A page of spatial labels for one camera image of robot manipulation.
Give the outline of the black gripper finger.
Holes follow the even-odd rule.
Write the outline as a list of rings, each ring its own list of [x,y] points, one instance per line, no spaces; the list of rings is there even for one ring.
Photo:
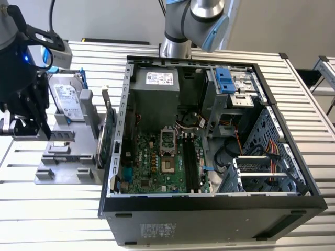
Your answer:
[[[35,136],[41,131],[47,140],[51,138],[46,115],[46,109],[49,108],[48,88],[48,75],[37,74],[32,83],[20,93],[25,109],[25,135],[29,133]]]

